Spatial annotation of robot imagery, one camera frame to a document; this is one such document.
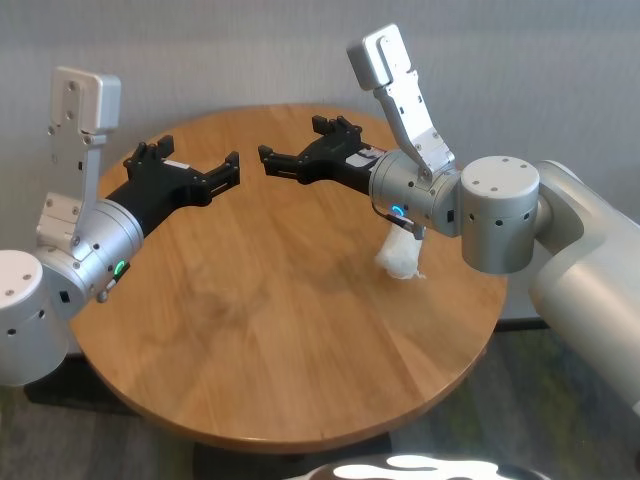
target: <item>white cloth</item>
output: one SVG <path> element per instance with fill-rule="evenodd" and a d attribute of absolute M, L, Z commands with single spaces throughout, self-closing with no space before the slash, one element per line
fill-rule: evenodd
<path fill-rule="evenodd" d="M 376 255 L 376 262 L 393 278 L 408 280 L 413 277 L 425 278 L 418 271 L 418 257 L 422 240 L 413 238 L 411 232 L 391 225 L 391 230 Z"/>

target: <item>white robot link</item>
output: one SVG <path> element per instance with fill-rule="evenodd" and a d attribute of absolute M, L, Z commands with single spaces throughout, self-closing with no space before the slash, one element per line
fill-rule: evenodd
<path fill-rule="evenodd" d="M 537 240 L 553 257 L 530 286 L 536 311 L 640 415 L 640 227 L 556 162 L 493 156 L 458 170 L 396 25 L 347 53 L 400 148 L 363 143 L 343 117 L 314 117 L 322 136 L 299 155 L 259 147 L 266 174 L 340 182 L 416 238 L 460 235 L 466 263 L 489 274 L 526 267 Z"/>
<path fill-rule="evenodd" d="M 68 348 L 68 321 L 104 302 L 144 238 L 174 210 L 205 206 L 237 185 L 238 154 L 200 173 L 168 160 L 173 139 L 140 143 L 128 180 L 98 199 L 102 148 L 118 125 L 120 80 L 70 68 L 52 78 L 52 173 L 33 253 L 0 250 L 0 384 L 24 385 L 54 369 Z"/>

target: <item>wooden tabletop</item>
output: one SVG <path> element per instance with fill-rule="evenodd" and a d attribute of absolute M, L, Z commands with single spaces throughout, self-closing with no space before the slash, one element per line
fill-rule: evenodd
<path fill-rule="evenodd" d="M 400 426 L 468 373 L 492 333 L 506 280 L 429 232 L 426 279 L 374 262 L 389 224 L 337 183 L 267 177 L 261 143 L 298 153 L 311 116 L 343 114 L 393 148 L 386 123 L 345 109 L 232 110 L 170 130 L 171 157 L 199 170 L 240 152 L 241 183 L 174 213 L 146 240 L 106 304 L 73 321 L 89 361 L 129 406 L 195 440 L 310 452 Z M 114 167 L 102 193 L 126 178 Z"/>

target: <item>gray wall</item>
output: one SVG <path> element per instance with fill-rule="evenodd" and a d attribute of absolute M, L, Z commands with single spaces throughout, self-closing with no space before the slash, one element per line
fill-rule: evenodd
<path fill-rule="evenodd" d="M 0 248 L 33 245 L 54 66 L 120 76 L 122 127 L 108 150 L 116 159 L 171 125 L 238 105 L 380 114 L 344 52 L 392 21 L 460 161 L 559 160 L 640 219 L 640 2 L 5 0 Z M 512 282 L 506 316 L 532 313 L 526 279 Z"/>

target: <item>green led light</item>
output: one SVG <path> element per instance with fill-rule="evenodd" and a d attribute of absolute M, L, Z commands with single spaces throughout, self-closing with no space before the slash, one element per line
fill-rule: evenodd
<path fill-rule="evenodd" d="M 124 268 L 124 266 L 127 264 L 127 262 L 125 260 L 120 260 L 118 262 L 118 265 L 116 265 L 115 270 L 113 271 L 113 274 L 115 276 L 120 275 L 120 272 L 122 272 L 122 269 Z"/>

